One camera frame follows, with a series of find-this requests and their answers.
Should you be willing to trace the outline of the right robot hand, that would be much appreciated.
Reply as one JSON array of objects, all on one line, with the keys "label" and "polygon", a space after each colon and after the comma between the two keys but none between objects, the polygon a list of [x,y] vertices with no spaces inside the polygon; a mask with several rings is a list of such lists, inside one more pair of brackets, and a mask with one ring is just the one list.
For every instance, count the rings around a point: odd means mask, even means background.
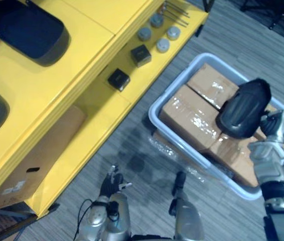
[{"label": "right robot hand", "polygon": [[267,136],[275,135],[281,124],[281,110],[266,110],[260,118],[260,129]]}]

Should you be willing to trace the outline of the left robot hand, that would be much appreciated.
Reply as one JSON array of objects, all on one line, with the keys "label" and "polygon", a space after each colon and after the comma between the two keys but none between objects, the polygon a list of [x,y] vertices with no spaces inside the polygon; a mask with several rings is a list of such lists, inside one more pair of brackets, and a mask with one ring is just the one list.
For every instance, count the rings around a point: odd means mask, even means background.
[{"label": "left robot hand", "polygon": [[111,195],[126,189],[131,185],[131,182],[124,181],[123,174],[119,172],[119,166],[117,164],[113,164],[102,182],[99,196],[110,198]]}]

